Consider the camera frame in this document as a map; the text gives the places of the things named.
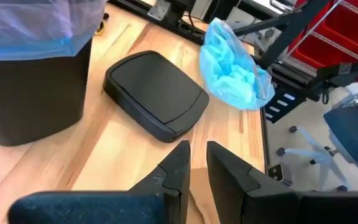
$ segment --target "wooden table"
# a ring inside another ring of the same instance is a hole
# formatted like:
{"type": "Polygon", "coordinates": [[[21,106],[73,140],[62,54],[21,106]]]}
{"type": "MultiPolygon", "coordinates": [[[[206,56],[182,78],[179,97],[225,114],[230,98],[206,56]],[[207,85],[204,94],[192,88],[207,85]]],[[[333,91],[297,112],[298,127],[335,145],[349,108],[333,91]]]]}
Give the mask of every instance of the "wooden table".
{"type": "MultiPolygon", "coordinates": [[[[0,146],[0,223],[6,221],[13,201],[32,192],[127,190],[183,139],[191,142],[192,169],[206,167],[206,142],[213,140],[264,171],[259,111],[239,111],[211,96],[195,126],[177,142],[167,144],[142,129],[104,93],[106,69],[143,50],[158,51],[204,86],[198,45],[115,6],[106,6],[106,11],[110,14],[106,30],[93,39],[82,120],[36,142],[0,146]]],[[[195,24],[206,27],[198,21],[195,24]]],[[[189,205],[188,220],[199,223],[194,221],[198,220],[194,209],[189,205]]]]}

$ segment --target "chair wheel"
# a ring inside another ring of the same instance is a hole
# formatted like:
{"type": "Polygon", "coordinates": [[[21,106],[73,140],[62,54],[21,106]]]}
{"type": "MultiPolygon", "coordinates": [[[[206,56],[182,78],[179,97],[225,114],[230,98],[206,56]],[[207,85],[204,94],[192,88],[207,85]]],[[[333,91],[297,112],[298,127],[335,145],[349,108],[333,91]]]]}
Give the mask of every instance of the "chair wheel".
{"type": "Polygon", "coordinates": [[[290,133],[295,133],[297,130],[296,126],[291,126],[289,129],[290,133]]]}
{"type": "Polygon", "coordinates": [[[336,190],[337,190],[337,191],[345,192],[345,191],[347,191],[347,187],[341,185],[341,186],[337,187],[336,190]]]}
{"type": "Polygon", "coordinates": [[[276,153],[278,156],[284,156],[285,149],[284,148],[277,149],[276,153]]]}

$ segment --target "yellow object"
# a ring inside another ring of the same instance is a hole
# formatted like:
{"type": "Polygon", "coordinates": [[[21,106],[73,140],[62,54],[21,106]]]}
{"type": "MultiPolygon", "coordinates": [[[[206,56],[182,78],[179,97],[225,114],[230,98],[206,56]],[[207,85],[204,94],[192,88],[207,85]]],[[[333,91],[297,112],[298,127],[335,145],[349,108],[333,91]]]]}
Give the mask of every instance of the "yellow object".
{"type": "Polygon", "coordinates": [[[94,34],[101,35],[103,32],[104,32],[104,21],[101,21],[98,29],[96,30],[96,32],[94,34]]]}

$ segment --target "floor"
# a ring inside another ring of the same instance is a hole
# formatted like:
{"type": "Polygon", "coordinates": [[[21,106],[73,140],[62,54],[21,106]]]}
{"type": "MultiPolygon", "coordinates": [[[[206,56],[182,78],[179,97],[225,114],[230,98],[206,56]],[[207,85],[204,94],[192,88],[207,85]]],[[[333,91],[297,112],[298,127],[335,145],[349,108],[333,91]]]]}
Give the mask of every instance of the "floor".
{"type": "MultiPolygon", "coordinates": [[[[310,165],[310,159],[306,157],[291,154],[279,157],[276,154],[276,150],[280,147],[312,150],[300,133],[291,134],[288,132],[288,128],[293,125],[305,128],[322,145],[333,147],[328,138],[328,126],[324,122],[323,114],[329,111],[332,104],[342,96],[343,93],[338,93],[338,91],[331,93],[331,100],[328,105],[308,100],[275,124],[267,123],[271,163],[282,162],[289,166],[293,181],[292,188],[296,190],[332,190],[342,185],[330,171],[328,181],[321,188],[318,164],[310,165]]],[[[348,179],[351,186],[350,190],[358,190],[358,169],[355,165],[348,164],[340,154],[336,154],[334,160],[348,179]]]]}

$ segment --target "blue plastic bag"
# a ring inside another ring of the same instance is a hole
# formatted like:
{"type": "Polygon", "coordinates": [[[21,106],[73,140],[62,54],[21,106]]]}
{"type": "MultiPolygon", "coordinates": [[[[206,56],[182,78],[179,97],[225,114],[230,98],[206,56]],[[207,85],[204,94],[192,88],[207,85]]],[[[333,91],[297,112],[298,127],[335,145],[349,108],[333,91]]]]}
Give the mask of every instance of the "blue plastic bag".
{"type": "Polygon", "coordinates": [[[92,38],[106,0],[0,1],[0,60],[75,56],[92,38]]]}
{"type": "Polygon", "coordinates": [[[218,18],[208,26],[200,69],[207,89],[240,110],[257,110],[274,96],[272,77],[255,64],[231,28],[218,18]]]}

